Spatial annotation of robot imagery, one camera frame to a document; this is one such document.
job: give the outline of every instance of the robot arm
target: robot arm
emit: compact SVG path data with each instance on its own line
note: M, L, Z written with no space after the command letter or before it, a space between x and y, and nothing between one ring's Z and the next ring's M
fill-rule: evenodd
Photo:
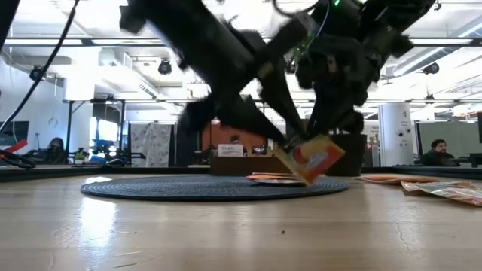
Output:
M435 0L320 1L311 15L293 16L266 44L256 32L238 31L220 22L200 0L129 0L120 27L137 33L147 23L210 87L205 99L189 103L179 124L201 130L217 117L224 124L275 140L287 141L253 105L239 96L254 78L263 85L260 97L307 140L330 129L361 132L367 88L378 81L389 56L412 48L401 33L423 16ZM311 35L318 26L319 31ZM316 103L306 131L285 80L284 55L312 41L300 53L297 79L314 89Z

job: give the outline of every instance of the sign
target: sign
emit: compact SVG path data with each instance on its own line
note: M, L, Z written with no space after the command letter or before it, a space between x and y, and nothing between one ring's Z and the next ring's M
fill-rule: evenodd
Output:
M219 144L219 157L243 157L243 145L241 144Z

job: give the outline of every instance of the person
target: person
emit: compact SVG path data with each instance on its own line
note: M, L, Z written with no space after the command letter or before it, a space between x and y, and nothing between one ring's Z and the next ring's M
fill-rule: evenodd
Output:
M452 159L455 157L447 153L447 143L443 139L435 139L430 146L432 149L420 158L424 166L459 166Z
M242 145L241 138L239 137L239 135L231 136L231 144ZM243 146L243 156L247 156L247 155L248 155L248 151Z

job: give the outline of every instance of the ceiling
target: ceiling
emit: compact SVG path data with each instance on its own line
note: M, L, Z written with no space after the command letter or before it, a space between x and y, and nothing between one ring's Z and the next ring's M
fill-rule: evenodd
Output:
M72 25L70 38L132 38L132 35L119 30L119 5L126 0L81 0ZM205 0L205 5L218 17L230 19L236 17L233 25L240 29L256 29L264 37L273 36L285 18L275 12L271 3L264 0L225 0L219 4L216 0ZM314 1L279 0L279 5L286 11L306 8ZM421 20L410 27L406 34L415 38L455 38L482 37L482 0L440 0L442 6L435 7ZM22 0L11 29L10 38L58 38L63 30L66 18L72 8L72 0ZM156 38L146 28L137 38ZM68 77L76 72L75 63L86 54L86 48L65 47L59 56L72 60L55 64L50 72ZM34 65L35 56L48 56L49 47L12 47L8 53L12 65L28 69ZM176 56L166 47L118 47L102 49L105 65L92 67L96 76L96 94L110 93L122 99L150 99L142 91L144 88L155 92L159 99L196 99L205 96L209 88L193 72L181 72L173 65L172 73L160 75L157 71L162 59ZM116 61L110 65L109 59ZM424 75L420 70L436 62L440 71L436 75ZM471 48L425 48L416 47L399 59L389 59L382 70L383 79L369 89L369 99L424 99L433 94L436 99L482 99L482 47ZM297 107L300 114L310 114L314 99L311 90L301 90L293 75L288 75L288 85L293 99L299 100ZM252 82L244 93L257 96L258 85ZM128 110L169 110L172 114L180 110L176 105L129 104ZM363 108L366 118L376 117L379 103L369 102ZM476 105L460 106L452 102L435 104L413 103L413 114L424 112L439 116L462 116L475 111ZM279 116L270 109L265 110L271 119Z

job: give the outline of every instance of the white column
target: white column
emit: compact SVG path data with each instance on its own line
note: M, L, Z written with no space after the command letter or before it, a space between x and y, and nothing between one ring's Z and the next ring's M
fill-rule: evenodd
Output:
M381 166L413 165L410 105L387 103L378 108Z
M69 67L69 75L65 78L66 100L91 100L94 97L96 82L98 81L99 49L82 48L76 49L77 57L72 58ZM76 109L81 103L75 103ZM69 151L79 148L89 148L90 118L92 117L93 105L84 103L72 115Z

